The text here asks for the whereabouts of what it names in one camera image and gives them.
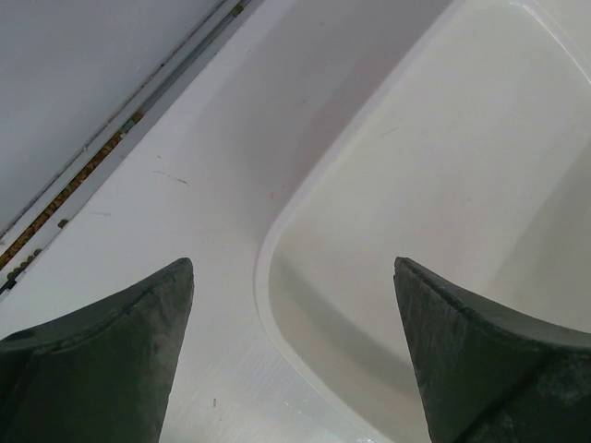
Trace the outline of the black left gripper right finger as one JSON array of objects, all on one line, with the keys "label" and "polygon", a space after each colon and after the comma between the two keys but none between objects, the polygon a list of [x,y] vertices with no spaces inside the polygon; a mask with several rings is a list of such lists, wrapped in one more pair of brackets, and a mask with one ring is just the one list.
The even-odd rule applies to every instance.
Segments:
[{"label": "black left gripper right finger", "polygon": [[393,283],[431,441],[589,441],[589,334],[407,257],[395,260]]}]

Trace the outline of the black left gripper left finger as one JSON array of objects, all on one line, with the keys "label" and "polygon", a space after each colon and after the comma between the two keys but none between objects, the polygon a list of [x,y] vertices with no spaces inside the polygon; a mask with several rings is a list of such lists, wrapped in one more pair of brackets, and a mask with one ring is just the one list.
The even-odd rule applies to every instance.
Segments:
[{"label": "black left gripper left finger", "polygon": [[182,257],[2,339],[2,441],[159,441],[193,295]]}]

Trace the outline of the white plastic bin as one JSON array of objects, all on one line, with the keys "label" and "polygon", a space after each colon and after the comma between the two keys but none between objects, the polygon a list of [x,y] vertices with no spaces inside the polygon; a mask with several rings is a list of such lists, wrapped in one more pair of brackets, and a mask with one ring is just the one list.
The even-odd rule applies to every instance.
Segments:
[{"label": "white plastic bin", "polygon": [[451,3],[269,231],[261,323],[366,442],[428,440],[398,257],[589,331],[588,2]]}]

